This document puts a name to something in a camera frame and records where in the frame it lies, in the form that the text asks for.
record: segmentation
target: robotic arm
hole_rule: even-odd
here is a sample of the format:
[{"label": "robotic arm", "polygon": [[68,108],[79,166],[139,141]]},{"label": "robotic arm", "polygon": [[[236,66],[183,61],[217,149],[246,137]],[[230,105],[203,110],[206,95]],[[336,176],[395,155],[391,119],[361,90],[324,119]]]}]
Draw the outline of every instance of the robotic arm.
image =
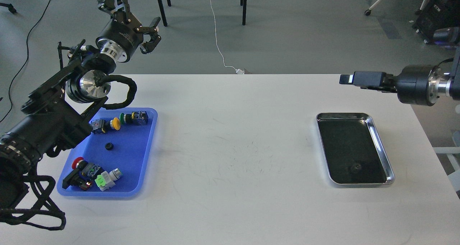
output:
[{"label": "robotic arm", "polygon": [[[119,109],[134,99],[136,83],[110,73],[116,62],[128,62],[139,45],[144,54],[154,50],[161,40],[157,28],[160,18],[143,27],[131,13],[128,0],[99,0],[99,9],[109,13],[111,20],[96,39],[97,47],[84,45],[85,40],[72,48],[59,45],[59,50],[69,50],[68,65],[62,67],[61,60],[61,70],[29,94],[29,101],[21,107],[27,116],[0,137],[0,222],[64,229],[65,214],[49,198],[55,181],[50,176],[38,176],[37,163],[44,154],[56,157],[61,150],[82,142],[91,133],[89,121],[101,107]],[[150,35],[150,40],[142,43],[143,35]],[[124,102],[105,104],[111,81],[129,86]],[[64,93],[76,102],[92,104],[79,114],[64,100]],[[46,188],[42,182],[48,182]],[[17,209],[28,193],[26,183],[37,201],[31,209]],[[36,214],[57,217],[61,225],[44,227],[28,222]]]},{"label": "robotic arm", "polygon": [[[339,83],[397,93],[399,101],[405,104],[432,106],[442,95],[460,100],[460,27],[439,29],[433,38],[437,45],[456,47],[455,57],[435,66],[409,65],[398,76],[385,72],[356,71],[352,75],[341,75]],[[442,73],[439,65],[447,62],[453,63],[452,69]]]}]

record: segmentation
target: stainless steel tray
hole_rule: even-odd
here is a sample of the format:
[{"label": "stainless steel tray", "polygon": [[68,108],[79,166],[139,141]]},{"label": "stainless steel tray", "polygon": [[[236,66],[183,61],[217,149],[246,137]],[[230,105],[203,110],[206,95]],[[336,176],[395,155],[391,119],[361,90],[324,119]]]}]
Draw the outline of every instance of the stainless steel tray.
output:
[{"label": "stainless steel tray", "polygon": [[317,125],[333,182],[346,186],[393,183],[393,170],[368,114],[321,113]]}]

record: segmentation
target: plastic tray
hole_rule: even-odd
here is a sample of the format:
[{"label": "plastic tray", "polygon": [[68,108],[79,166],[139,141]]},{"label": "plastic tray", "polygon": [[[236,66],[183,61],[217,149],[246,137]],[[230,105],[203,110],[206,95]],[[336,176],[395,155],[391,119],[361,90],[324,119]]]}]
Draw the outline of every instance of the plastic tray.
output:
[{"label": "plastic tray", "polygon": [[[139,192],[143,184],[158,113],[152,108],[101,109],[93,119],[113,118],[118,117],[120,113],[131,114],[133,111],[146,111],[148,124],[144,126],[122,125],[119,131],[113,130],[96,135],[91,133],[71,150],[59,181],[56,183],[59,194],[63,196],[127,197]],[[114,145],[112,150],[105,149],[105,144],[108,142]],[[62,188],[62,180],[72,171],[72,162],[80,156],[88,162],[99,164],[107,172],[118,168],[123,176],[115,181],[115,186],[106,191],[100,191],[96,184],[93,184],[87,191],[77,186]]]}]

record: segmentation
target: table surface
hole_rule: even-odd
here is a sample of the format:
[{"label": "table surface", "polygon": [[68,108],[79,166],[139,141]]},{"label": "table surface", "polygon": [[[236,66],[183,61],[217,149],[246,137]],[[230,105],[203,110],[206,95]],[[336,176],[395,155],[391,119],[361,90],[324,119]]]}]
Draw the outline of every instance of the table surface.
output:
[{"label": "table surface", "polygon": [[[53,191],[65,229],[1,224],[2,244],[458,244],[460,201],[395,94],[342,86],[338,75],[130,77],[138,84],[131,106],[159,114],[140,194]],[[113,84],[109,102],[125,91]],[[334,186],[315,121],[321,112],[371,115],[394,183]],[[39,173],[57,179],[68,153],[44,158]]]}]

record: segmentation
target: gray floor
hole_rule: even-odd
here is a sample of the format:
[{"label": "gray floor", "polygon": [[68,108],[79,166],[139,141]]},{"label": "gray floor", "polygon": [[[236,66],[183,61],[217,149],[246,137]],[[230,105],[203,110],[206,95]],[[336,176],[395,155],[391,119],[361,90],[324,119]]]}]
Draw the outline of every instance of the gray floor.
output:
[{"label": "gray floor", "polygon": [[[26,58],[27,32],[47,1],[0,0],[18,10],[13,15],[0,9],[1,117],[9,107],[8,84]],[[156,0],[129,1],[131,11],[145,25],[160,15]],[[162,41],[156,50],[149,55],[137,52],[129,63],[119,64],[116,73],[234,73],[223,67],[215,47],[209,0],[171,1],[172,7],[165,7],[169,26],[160,25]],[[454,53],[425,45],[411,28],[416,20],[413,11],[422,0],[384,0],[370,17],[363,12],[375,0],[248,0],[246,26],[241,25],[239,1],[212,0],[218,41],[227,65],[251,73],[378,70],[398,74],[406,65],[436,64]],[[13,84],[14,108],[0,131],[23,118],[19,109],[27,94],[59,70],[58,41],[67,46],[83,38],[94,43],[108,20],[108,14],[97,10],[97,0],[51,1],[31,34],[30,60]],[[394,94],[383,95],[396,99]],[[452,131],[460,129],[457,104],[445,98],[433,107],[414,107],[432,145],[453,144]],[[443,158],[441,162],[450,173],[452,167]]]}]

